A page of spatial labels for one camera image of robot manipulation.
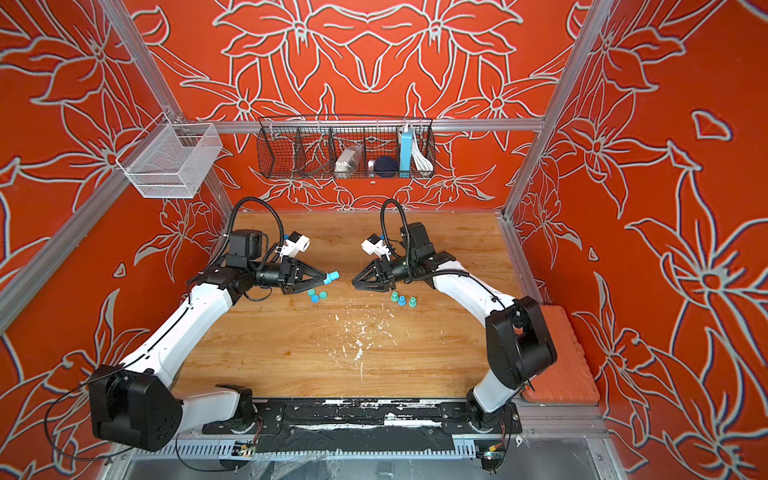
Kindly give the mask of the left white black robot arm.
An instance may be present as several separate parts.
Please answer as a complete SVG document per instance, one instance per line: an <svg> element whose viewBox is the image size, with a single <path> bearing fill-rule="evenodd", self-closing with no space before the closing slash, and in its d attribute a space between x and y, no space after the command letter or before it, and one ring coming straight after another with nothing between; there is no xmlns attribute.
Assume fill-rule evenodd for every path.
<svg viewBox="0 0 768 480"><path fill-rule="evenodd" d="M338 272L324 272L298 259L310 240L286 233L276 210L276 240L255 229L236 229L230 214L224 241L205 269L189 281L188 296L136 350L115 365L99 367L87 381L93 435L104 441L155 452L178 434L222 422L236 432L256 426L251 389L218 384L183 399L172 389L184 362L208 330L254 288L284 295L328 285Z"/></svg>

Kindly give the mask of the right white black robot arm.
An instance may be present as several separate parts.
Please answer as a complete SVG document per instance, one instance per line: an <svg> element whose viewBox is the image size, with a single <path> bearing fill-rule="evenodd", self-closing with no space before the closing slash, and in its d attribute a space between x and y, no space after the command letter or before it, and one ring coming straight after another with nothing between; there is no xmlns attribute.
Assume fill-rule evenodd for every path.
<svg viewBox="0 0 768 480"><path fill-rule="evenodd" d="M454 301L485 329L489 370L469 390L467 421L480 433L504 423L510 400L557 362L558 354L541 305L502 293L472 275L452 254L435 250L420 222L387 199L379 213L381 233L362 242L374 259L352 280L357 290L393 292L400 283L423 282Z"/></svg>

